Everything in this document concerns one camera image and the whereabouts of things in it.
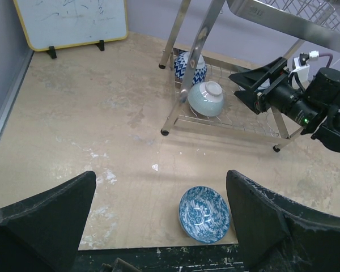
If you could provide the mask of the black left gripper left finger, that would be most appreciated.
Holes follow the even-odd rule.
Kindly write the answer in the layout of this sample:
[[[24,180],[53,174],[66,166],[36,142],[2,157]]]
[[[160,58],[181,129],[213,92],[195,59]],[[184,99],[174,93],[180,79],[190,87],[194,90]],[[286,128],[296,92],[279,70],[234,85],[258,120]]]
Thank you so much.
[[[86,171],[0,208],[0,271],[70,271],[96,189]]]

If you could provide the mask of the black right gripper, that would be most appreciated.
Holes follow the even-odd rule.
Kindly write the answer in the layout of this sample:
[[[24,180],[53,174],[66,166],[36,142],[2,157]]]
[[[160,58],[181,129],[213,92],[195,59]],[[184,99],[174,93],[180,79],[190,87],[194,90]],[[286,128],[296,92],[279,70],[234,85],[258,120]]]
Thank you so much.
[[[239,86],[235,96],[255,114],[265,112],[267,106],[271,106],[300,126],[318,126],[317,79],[302,92],[289,84],[291,73],[285,67],[286,59],[278,57],[263,67],[231,74],[229,79]]]

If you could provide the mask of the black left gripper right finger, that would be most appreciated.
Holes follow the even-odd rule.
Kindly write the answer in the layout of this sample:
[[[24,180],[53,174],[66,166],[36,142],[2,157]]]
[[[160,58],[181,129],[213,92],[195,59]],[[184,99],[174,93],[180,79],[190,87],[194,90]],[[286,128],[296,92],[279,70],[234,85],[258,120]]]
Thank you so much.
[[[236,170],[226,191],[249,271],[340,271],[340,217],[301,205]]]

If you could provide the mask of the light green celadon bowl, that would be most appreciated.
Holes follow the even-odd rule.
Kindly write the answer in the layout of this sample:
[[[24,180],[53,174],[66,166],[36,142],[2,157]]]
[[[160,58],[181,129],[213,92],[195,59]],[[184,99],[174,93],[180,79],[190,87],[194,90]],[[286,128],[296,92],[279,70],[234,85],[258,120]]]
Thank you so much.
[[[189,91],[188,102],[197,113],[216,117],[224,106],[223,89],[215,81],[195,84]]]

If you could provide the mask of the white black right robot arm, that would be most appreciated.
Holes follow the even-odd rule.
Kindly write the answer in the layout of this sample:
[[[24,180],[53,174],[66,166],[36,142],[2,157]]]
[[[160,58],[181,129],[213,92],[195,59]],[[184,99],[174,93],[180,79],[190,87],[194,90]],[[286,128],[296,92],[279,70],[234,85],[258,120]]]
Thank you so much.
[[[320,68],[307,88],[287,68],[283,57],[254,70],[234,73],[229,79],[241,90],[235,92],[252,112],[274,107],[326,148],[340,153],[340,71]]]

